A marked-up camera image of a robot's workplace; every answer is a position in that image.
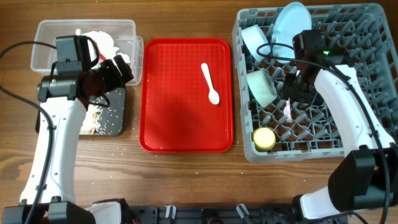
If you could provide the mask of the red snack wrapper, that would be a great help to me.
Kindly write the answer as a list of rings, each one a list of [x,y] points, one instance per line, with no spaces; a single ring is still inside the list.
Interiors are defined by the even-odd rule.
[[[99,63],[102,63],[102,62],[104,62],[105,60],[106,60],[106,57],[103,56],[102,54],[99,54],[98,62],[99,62]]]

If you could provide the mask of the white plastic fork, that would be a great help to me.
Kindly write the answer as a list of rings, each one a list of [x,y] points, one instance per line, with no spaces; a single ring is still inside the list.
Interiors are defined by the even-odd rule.
[[[283,112],[287,117],[287,122],[292,123],[293,121],[292,121],[292,115],[291,115],[290,99],[286,100],[285,102],[286,102],[286,104],[285,104],[285,108],[284,108]]]

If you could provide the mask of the white tissue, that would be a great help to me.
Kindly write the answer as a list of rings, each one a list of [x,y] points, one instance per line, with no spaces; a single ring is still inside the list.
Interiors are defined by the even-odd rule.
[[[103,31],[99,31],[99,32],[90,31],[87,33],[82,33],[81,29],[77,29],[75,31],[75,34],[76,35],[85,35],[85,36],[93,39],[96,42],[96,45],[99,49],[99,54],[102,54],[103,56],[105,56],[106,59],[111,59],[115,65],[116,65],[116,62],[114,61],[114,57],[117,55],[122,56],[123,60],[126,63],[131,62],[130,56],[128,56],[127,54],[123,54],[120,51],[120,48],[115,46],[114,40],[109,34],[103,32]],[[94,66],[94,68],[99,68],[99,67],[100,67],[100,63],[98,62],[97,65]]]

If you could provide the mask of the light green bowl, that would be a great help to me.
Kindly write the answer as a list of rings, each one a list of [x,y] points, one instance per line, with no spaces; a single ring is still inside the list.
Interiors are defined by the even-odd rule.
[[[252,95],[262,107],[267,107],[277,98],[277,90],[266,70],[248,73],[246,78]]]

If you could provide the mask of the yellow plastic cup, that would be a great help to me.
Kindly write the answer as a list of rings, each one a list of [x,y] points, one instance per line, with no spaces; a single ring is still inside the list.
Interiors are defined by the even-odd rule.
[[[276,136],[270,128],[258,128],[253,132],[252,140],[260,152],[270,151],[276,144]]]

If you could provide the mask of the light blue plate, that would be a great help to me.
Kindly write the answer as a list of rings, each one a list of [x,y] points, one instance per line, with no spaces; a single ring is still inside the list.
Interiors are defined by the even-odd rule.
[[[312,28],[308,9],[300,2],[292,2],[278,15],[272,31],[271,41],[293,46],[293,37]]]

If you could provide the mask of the blue bowl with food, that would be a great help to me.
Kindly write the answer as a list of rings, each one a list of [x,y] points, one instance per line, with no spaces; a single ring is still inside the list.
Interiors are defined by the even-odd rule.
[[[242,38],[251,55],[257,62],[261,62],[264,57],[257,53],[257,48],[269,43],[261,28],[258,25],[254,25],[243,29]]]

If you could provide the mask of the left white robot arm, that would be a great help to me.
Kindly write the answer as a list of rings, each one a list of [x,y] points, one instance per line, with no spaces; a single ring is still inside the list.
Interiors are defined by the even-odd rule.
[[[130,67],[117,55],[99,61],[96,42],[85,35],[57,37],[57,61],[37,86],[38,103],[5,88],[5,94],[38,110],[34,161],[19,204],[6,207],[3,223],[136,223],[126,200],[100,200],[88,208],[75,203],[74,169],[80,129],[96,97],[123,88]],[[90,49],[96,58],[91,58]]]

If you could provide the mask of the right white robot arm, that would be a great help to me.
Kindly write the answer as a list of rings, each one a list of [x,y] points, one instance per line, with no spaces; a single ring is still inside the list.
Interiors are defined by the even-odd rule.
[[[343,143],[345,158],[328,185],[296,197],[300,219],[320,222],[356,210],[381,208],[381,221],[397,205],[397,144],[376,118],[344,48],[329,49],[318,30],[292,39],[298,72],[284,80],[282,98],[324,102]]]

